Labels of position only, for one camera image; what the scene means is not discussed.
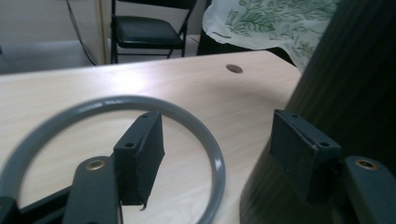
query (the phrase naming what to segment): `chair frame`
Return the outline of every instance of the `chair frame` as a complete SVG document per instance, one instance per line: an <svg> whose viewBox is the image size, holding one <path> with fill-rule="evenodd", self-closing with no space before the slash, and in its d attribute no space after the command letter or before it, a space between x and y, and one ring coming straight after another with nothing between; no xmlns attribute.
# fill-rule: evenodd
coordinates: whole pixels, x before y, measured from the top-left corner
<svg viewBox="0 0 396 224"><path fill-rule="evenodd" d="M129 3L136 3L148 6L157 6L157 7L171 7L171 8L179 8L187 10L187 14L184 18L183 24L180 27L180 30L177 32L179 36L182 37L182 47L181 48L164 48L169 49L168 53L118 53L118 37L117 37L117 14L116 14L116 1L120 2L129 2ZM186 37L187 37L187 30L188 30L188 21L191 16L192 10L195 7L197 0L111 0L111 63L118 63L119 62L119 55L145 55L145 56L166 56L167 59L173 53L174 49L181 49L181 57L185 56L186 50ZM180 2L186 2L184 6L181 6ZM146 48L124 48L124 49L146 49Z"/></svg>

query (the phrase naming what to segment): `chair backrest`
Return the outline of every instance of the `chair backrest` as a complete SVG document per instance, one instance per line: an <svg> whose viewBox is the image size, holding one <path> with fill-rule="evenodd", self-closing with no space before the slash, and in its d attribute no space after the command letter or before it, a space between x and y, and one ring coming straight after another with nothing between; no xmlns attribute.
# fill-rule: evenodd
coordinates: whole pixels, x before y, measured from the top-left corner
<svg viewBox="0 0 396 224"><path fill-rule="evenodd" d="M120 2L130 2L159 7L174 7L181 9L193 9L197 0L119 0Z"/></svg>

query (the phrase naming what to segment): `white cloth with green pattern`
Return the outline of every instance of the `white cloth with green pattern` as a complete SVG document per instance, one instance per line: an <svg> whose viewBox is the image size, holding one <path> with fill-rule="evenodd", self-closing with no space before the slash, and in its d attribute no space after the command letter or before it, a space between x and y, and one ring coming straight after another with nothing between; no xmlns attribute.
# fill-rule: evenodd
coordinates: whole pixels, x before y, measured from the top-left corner
<svg viewBox="0 0 396 224"><path fill-rule="evenodd" d="M203 28L220 43L284 49L303 72L340 0L212 0Z"/></svg>

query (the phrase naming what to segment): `chair seat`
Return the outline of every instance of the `chair seat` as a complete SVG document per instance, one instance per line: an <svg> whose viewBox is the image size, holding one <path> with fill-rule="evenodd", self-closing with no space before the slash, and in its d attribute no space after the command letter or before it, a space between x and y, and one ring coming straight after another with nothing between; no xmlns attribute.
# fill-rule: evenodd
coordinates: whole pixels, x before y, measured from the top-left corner
<svg viewBox="0 0 396 224"><path fill-rule="evenodd" d="M167 21L118 16L118 43L122 48L182 49L183 40Z"/></svg>

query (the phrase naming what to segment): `circular tube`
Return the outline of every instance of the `circular tube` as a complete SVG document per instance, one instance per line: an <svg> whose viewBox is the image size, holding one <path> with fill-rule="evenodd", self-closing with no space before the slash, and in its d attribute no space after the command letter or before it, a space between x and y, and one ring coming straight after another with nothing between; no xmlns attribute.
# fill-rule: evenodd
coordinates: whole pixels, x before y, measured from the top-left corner
<svg viewBox="0 0 396 224"><path fill-rule="evenodd" d="M34 155L61 130L97 114L115 110L159 110L192 132L206 150L212 167L212 189L208 205L198 223L211 223L219 209L225 189L225 166L219 145L206 126L185 109L145 96L114 96L76 105L48 119L28 135L15 149L0 176L0 196L18 200L23 175Z"/></svg>

